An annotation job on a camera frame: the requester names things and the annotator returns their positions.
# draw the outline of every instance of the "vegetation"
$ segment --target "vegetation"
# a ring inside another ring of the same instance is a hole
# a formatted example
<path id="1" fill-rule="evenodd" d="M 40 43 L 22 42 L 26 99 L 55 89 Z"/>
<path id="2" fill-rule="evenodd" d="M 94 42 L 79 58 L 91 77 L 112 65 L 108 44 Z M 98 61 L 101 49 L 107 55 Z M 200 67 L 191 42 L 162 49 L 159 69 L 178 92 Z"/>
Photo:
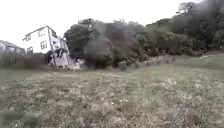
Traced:
<path id="1" fill-rule="evenodd" d="M 46 72 L 9 81 L 0 84 L 0 127 L 222 128 L 223 63 L 223 54 L 186 57 L 128 72 Z"/>
<path id="2" fill-rule="evenodd" d="M 41 53 L 5 53 L 0 57 L 0 68 L 35 69 L 44 64 L 45 55 Z"/>
<path id="3" fill-rule="evenodd" d="M 223 48 L 223 7 L 223 0 L 182 3 L 173 18 L 146 27 L 86 19 L 65 32 L 65 38 L 72 57 L 82 57 L 95 68 L 164 54 L 199 56 Z"/>
<path id="4" fill-rule="evenodd" d="M 219 50 L 224 45 L 223 9 L 223 0 L 182 3 L 172 19 L 171 31 L 200 40 L 205 46 L 200 49 Z"/>

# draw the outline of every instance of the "shrub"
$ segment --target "shrub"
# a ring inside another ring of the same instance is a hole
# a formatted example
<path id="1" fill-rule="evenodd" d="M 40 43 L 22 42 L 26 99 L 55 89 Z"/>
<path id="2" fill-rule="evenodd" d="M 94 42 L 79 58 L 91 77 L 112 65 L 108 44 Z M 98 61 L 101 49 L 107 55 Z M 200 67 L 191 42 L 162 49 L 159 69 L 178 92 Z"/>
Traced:
<path id="1" fill-rule="evenodd" d="M 46 64 L 45 55 L 41 53 L 25 55 L 5 53 L 0 58 L 0 67 L 3 68 L 35 69 L 44 64 Z"/>

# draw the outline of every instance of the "treeline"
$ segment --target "treeline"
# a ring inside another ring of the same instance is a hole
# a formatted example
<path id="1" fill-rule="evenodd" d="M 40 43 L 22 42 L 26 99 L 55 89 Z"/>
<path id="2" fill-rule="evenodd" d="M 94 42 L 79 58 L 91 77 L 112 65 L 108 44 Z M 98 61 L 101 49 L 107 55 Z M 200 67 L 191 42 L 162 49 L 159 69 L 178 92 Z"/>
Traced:
<path id="1" fill-rule="evenodd" d="M 93 19 L 79 21 L 64 36 L 71 57 L 85 59 L 89 67 L 133 64 L 158 55 L 199 56 L 222 48 L 223 1 L 204 0 L 183 3 L 172 19 L 142 26 L 124 20 L 104 23 Z"/>

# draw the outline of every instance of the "hillside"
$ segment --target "hillside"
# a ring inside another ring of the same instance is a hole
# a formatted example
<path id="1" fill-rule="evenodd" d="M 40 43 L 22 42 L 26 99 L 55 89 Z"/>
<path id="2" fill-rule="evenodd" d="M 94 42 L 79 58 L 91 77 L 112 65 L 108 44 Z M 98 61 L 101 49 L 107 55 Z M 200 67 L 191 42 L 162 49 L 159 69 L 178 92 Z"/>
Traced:
<path id="1" fill-rule="evenodd" d="M 221 128 L 223 60 L 187 57 L 127 72 L 35 72 L 1 84 L 0 126 Z"/>

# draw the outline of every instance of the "bush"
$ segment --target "bush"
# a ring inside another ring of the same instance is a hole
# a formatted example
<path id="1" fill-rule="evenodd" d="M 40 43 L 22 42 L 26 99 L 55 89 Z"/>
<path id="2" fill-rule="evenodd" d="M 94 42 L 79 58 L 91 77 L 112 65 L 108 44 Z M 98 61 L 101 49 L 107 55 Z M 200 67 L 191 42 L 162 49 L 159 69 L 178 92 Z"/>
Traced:
<path id="1" fill-rule="evenodd" d="M 138 40 L 149 56 L 157 55 L 190 55 L 203 52 L 203 42 L 186 35 L 155 30 L 151 33 L 141 33 Z"/>
<path id="2" fill-rule="evenodd" d="M 45 55 L 41 53 L 25 55 L 5 53 L 0 58 L 0 67 L 2 68 L 35 69 L 44 64 L 46 64 Z"/>

